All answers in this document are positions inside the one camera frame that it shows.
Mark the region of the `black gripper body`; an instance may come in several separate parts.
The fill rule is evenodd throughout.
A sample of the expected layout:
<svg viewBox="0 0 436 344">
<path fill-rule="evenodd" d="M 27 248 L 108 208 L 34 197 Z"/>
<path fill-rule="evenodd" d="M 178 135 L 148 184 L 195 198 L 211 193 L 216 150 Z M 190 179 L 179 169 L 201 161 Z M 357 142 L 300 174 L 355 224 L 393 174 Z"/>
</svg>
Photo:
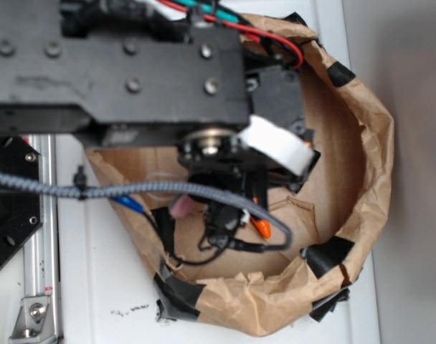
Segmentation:
<svg viewBox="0 0 436 344">
<path fill-rule="evenodd" d="M 186 136 L 179 148 L 179 163 L 188 169 L 190 183 L 228 190 L 263 209 L 268 208 L 269 188 L 282 186 L 290 190 L 298 177 L 263 153 L 245 146 L 230 130 L 200 130 Z M 221 251 L 280 251 L 289 248 L 293 241 L 293 235 L 283 227 L 283 244 L 244 242 L 235 236 L 246 222 L 244 206 L 197 195 L 192 198 L 207 205 L 204 237 L 211 247 Z"/>
</svg>

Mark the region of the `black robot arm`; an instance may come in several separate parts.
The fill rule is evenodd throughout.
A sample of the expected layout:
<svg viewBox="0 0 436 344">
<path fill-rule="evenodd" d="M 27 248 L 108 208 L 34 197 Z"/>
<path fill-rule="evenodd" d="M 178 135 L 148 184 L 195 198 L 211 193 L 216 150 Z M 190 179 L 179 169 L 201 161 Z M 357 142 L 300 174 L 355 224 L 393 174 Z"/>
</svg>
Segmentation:
<svg viewBox="0 0 436 344">
<path fill-rule="evenodd" d="M 86 148 L 174 146 L 185 182 L 45 184 L 0 159 L 0 194 L 115 199 L 171 193 L 207 204 L 218 252 L 281 251 L 293 235 L 267 189 L 297 191 L 316 162 L 300 103 L 303 50 L 217 1 L 0 1 L 0 144 L 69 134 Z"/>
</svg>

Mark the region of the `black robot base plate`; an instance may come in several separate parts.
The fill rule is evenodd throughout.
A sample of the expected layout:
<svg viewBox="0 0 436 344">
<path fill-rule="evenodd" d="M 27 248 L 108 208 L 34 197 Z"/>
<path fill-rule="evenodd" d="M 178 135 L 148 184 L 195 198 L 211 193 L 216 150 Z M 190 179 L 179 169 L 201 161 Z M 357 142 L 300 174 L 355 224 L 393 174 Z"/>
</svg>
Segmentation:
<svg viewBox="0 0 436 344">
<path fill-rule="evenodd" d="M 41 155 L 15 136 L 0 139 L 0 172 L 39 180 Z M 0 186 L 0 271 L 42 224 L 40 196 Z"/>
</svg>

